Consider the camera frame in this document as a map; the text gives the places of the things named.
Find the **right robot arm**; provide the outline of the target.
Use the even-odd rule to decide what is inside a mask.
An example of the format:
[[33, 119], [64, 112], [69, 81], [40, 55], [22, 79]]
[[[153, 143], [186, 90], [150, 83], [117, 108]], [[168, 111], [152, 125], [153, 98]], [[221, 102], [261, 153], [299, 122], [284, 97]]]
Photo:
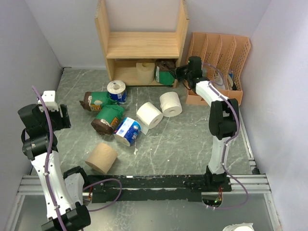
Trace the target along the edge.
[[213, 136], [213, 147], [204, 185], [213, 192], [220, 185], [228, 183], [225, 162], [229, 143], [235, 139], [240, 129], [239, 105], [236, 99], [224, 96], [214, 87], [213, 81], [203, 76], [202, 66], [200, 57], [191, 56], [187, 65], [175, 69], [175, 79], [186, 82], [187, 88], [210, 106], [209, 130]]

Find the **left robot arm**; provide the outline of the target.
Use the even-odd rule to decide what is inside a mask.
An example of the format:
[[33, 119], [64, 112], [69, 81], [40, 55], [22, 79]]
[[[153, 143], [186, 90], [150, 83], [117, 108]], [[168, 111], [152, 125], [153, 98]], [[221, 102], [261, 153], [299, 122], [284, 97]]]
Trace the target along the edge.
[[67, 106], [48, 110], [40, 104], [29, 104], [18, 110], [25, 126], [21, 134], [22, 151], [36, 170], [47, 208], [44, 231], [81, 231], [91, 224], [90, 214], [83, 204], [82, 192], [90, 186], [83, 168], [61, 172], [56, 130], [70, 128]]

